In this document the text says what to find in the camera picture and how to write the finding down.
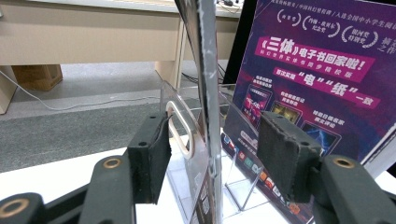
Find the floor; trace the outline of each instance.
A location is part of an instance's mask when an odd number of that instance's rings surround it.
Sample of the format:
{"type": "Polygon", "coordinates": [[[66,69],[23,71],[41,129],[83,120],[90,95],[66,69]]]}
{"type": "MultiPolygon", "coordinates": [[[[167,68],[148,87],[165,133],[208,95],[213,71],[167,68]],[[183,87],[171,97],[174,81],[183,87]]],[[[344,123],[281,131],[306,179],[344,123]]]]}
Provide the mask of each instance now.
{"type": "MultiPolygon", "coordinates": [[[[219,64],[225,68],[227,61],[219,61],[219,64]]],[[[89,111],[94,109],[104,109],[126,105],[155,105],[160,102],[162,80],[154,69],[154,62],[62,64],[61,67],[64,79],[51,91],[29,91],[34,96],[40,98],[44,104],[56,108],[56,110],[46,108],[41,102],[37,101],[37,99],[34,99],[21,89],[17,89],[7,113],[0,116],[0,122],[8,121],[7,125],[4,125],[5,123],[3,123],[3,127],[9,127],[9,123],[12,121],[18,123],[18,125],[20,125],[18,127],[23,127],[26,132],[30,132],[29,130],[32,130],[34,127],[25,129],[25,125],[21,124],[21,120],[32,121],[31,119],[43,119],[43,116],[56,114],[67,113],[67,116],[70,116],[69,113],[71,112],[89,111]],[[104,102],[108,101],[113,102],[109,104],[103,104],[104,102]],[[74,105],[84,106],[65,109],[74,105]]],[[[197,77],[196,67],[193,61],[184,62],[182,72],[188,76],[197,77]]],[[[196,83],[191,82],[185,77],[182,77],[181,88],[191,86],[196,86],[196,83]]],[[[140,115],[140,117],[136,116],[136,119],[142,119],[142,115],[140,115]]],[[[18,133],[14,134],[13,137],[18,139],[18,136],[29,137],[30,134],[18,133]]],[[[109,136],[108,138],[109,140],[114,141],[114,136],[109,136]]],[[[6,152],[7,154],[5,155],[2,153],[3,159],[5,159],[5,156],[7,156],[14,158],[14,160],[0,162],[0,173],[31,165],[37,165],[39,163],[62,160],[63,156],[59,155],[61,153],[67,154],[67,158],[65,159],[68,159],[71,156],[79,156],[79,154],[76,153],[76,155],[74,155],[70,150],[66,152],[67,150],[57,149],[56,143],[58,141],[56,139],[53,140],[50,137],[45,137],[41,143],[37,141],[37,146],[41,148],[45,147],[48,151],[49,154],[46,154],[45,157],[40,154],[39,148],[36,148],[35,150],[31,150],[28,147],[26,147],[24,150],[3,148],[2,150],[1,147],[5,147],[2,144],[0,147],[0,153],[6,152]],[[26,153],[35,154],[29,155],[29,158],[34,158],[34,161],[31,161],[31,159],[21,159],[22,157],[26,156],[26,153]]],[[[15,141],[11,142],[12,146],[17,146],[18,144],[18,142],[15,141]]],[[[25,141],[27,144],[31,144],[32,142],[34,141],[25,141]]],[[[88,142],[87,139],[84,139],[83,144],[84,148],[96,146],[95,142],[88,142]]],[[[108,150],[119,147],[111,145],[106,146],[109,147],[108,150]]]]}

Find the purple poster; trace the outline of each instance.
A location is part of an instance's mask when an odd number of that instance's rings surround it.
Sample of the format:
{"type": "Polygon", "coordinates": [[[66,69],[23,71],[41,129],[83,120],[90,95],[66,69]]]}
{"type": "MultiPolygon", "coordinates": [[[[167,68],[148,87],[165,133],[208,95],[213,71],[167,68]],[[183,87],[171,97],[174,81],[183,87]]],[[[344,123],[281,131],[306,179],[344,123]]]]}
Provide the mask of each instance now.
{"type": "MultiPolygon", "coordinates": [[[[352,0],[258,0],[233,102],[254,127],[258,110],[283,115],[322,145],[323,156],[364,164],[395,151],[382,147],[395,134],[395,15],[396,7],[352,0]]],[[[242,139],[232,121],[224,131],[242,139]]],[[[253,160],[243,145],[244,160],[253,160]]],[[[273,188],[265,178],[258,185],[273,188]]],[[[310,220],[305,205],[279,197],[277,206],[293,222],[310,220]]]]}

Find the gray floor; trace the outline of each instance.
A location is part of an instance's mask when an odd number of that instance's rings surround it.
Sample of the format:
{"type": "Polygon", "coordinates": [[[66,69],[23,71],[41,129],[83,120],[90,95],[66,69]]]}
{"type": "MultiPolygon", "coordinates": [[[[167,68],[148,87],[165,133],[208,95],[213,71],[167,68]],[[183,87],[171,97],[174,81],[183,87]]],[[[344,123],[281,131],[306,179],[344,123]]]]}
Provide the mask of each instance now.
{"type": "MultiPolygon", "coordinates": [[[[63,64],[62,71],[64,80],[51,91],[29,91],[61,110],[17,89],[0,116],[0,173],[125,147],[143,117],[159,110],[162,81],[154,63],[63,64]],[[62,110],[120,99],[126,101],[62,110]]],[[[184,62],[183,73],[197,77],[194,62],[184,62]]],[[[183,77],[181,87],[189,86],[196,84],[183,77]]]]}

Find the clear acrylic display stand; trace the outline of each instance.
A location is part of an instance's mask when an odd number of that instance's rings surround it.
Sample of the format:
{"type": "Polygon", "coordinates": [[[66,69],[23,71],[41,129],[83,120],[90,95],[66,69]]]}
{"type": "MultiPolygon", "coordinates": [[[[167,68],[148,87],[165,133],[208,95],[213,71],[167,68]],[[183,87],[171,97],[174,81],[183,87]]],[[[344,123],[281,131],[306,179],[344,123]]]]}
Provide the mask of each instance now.
{"type": "MultiPolygon", "coordinates": [[[[233,88],[234,85],[219,86],[221,127],[224,126],[230,106],[234,106],[231,103],[233,88]]],[[[199,223],[194,210],[199,202],[205,201],[208,155],[200,125],[198,89],[191,87],[175,90],[164,82],[161,110],[168,111],[171,117],[169,123],[172,136],[170,137],[173,137],[178,145],[172,148],[172,157],[167,170],[168,178],[184,222],[199,223]]],[[[255,187],[263,169],[262,165],[257,167],[256,178],[245,177],[235,164],[236,156],[237,151],[233,156],[224,150],[221,153],[223,220],[268,202],[255,187]]]]}

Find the white cable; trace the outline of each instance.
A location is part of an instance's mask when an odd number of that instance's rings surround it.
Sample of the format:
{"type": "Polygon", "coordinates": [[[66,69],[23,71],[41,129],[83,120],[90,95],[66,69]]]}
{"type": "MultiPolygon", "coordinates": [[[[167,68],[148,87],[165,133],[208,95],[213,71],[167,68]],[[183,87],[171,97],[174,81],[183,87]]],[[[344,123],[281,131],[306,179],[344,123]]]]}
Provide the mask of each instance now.
{"type": "Polygon", "coordinates": [[[88,106],[88,105],[105,105],[105,104],[109,104],[109,103],[113,103],[113,102],[124,102],[124,101],[138,101],[138,100],[146,100],[146,99],[160,99],[160,97],[156,97],[156,96],[147,96],[147,97],[142,97],[142,98],[136,98],[136,99],[114,99],[114,100],[109,100],[109,101],[105,101],[102,103],[94,103],[94,104],[79,104],[79,105],[72,105],[69,107],[65,107],[65,108],[54,108],[51,107],[49,105],[46,105],[40,98],[34,96],[32,93],[30,93],[29,91],[25,90],[22,86],[20,86],[18,83],[16,83],[14,80],[12,80],[10,77],[6,76],[6,74],[4,74],[2,71],[0,71],[0,74],[3,75],[6,79],[8,79],[10,82],[12,82],[14,85],[16,85],[17,87],[19,87],[22,91],[24,91],[26,94],[30,95],[31,97],[37,99],[43,106],[45,106],[46,108],[50,109],[50,110],[56,110],[56,111],[62,111],[62,110],[69,110],[69,109],[73,109],[75,107],[79,107],[79,106],[88,106]]]}

